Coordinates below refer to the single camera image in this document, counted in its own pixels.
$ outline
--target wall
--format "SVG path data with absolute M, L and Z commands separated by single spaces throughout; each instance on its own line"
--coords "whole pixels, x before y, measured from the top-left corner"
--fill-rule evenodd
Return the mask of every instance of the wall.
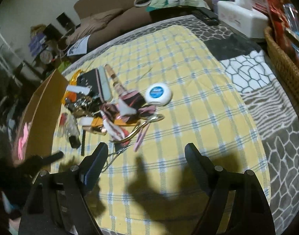
M 17 54 L 31 63 L 28 44 L 30 27 L 52 23 L 64 33 L 56 18 L 63 12 L 77 25 L 80 19 L 73 9 L 78 0 L 3 0 L 0 4 L 0 31 Z

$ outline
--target blue round sticker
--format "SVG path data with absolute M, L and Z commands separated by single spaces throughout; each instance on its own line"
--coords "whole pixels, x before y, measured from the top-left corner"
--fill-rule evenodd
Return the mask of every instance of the blue round sticker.
M 162 96 L 162 94 L 163 94 L 163 88 L 161 86 L 155 86 L 149 92 L 150 97 L 155 99 Z

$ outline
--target black bottle cap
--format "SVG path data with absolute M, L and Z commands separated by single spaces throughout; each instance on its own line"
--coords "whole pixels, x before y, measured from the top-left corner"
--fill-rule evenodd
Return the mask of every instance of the black bottle cap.
M 79 140 L 79 138 L 77 138 L 76 136 L 70 136 L 69 137 L 69 142 L 72 148 L 79 148 L 81 146 L 81 142 Z

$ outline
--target yellow cloth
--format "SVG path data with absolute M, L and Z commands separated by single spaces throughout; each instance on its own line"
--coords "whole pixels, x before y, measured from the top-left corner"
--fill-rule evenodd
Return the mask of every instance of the yellow cloth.
M 187 28 L 171 26 L 113 46 L 80 69 L 106 63 L 127 89 L 144 94 L 151 84 L 164 82 L 173 97 L 158 108 L 165 119 L 150 125 L 140 150 L 134 153 L 130 147 L 100 175 L 100 200 L 105 206 L 96 218 L 100 227 L 122 234 L 154 235 L 166 230 L 190 234 L 208 199 L 184 158 L 184 147 L 190 142 L 228 171 L 255 171 L 270 200 L 266 155 L 254 121 L 219 62 Z M 108 134 L 87 135 L 86 155 L 100 141 L 109 145 L 108 140 Z M 80 149 L 72 150 L 65 138 L 54 138 L 53 152 L 57 150 L 65 152 L 63 163 L 73 156 L 76 163 L 83 159 Z M 52 171 L 57 170 L 58 164 L 53 164 Z M 97 208 L 91 202 L 88 205 Z M 225 222 L 230 211 L 229 203 Z

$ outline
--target silver bolt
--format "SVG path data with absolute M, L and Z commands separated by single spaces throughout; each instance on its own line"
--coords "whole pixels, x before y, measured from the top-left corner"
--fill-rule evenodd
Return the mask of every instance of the silver bolt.
M 255 175 L 255 173 L 251 169 L 247 170 L 246 172 L 249 176 Z
M 71 171 L 76 171 L 76 170 L 78 170 L 78 169 L 79 169 L 79 166 L 78 166 L 78 165 L 73 165 L 73 166 L 70 167 L 70 170 L 71 170 Z
M 42 171 L 40 171 L 40 176 L 43 177 L 43 176 L 45 176 L 47 173 L 48 173 L 47 170 L 42 170 Z
M 221 166 L 217 165 L 217 166 L 215 166 L 215 170 L 220 172 L 220 171 L 223 171 L 223 168 Z

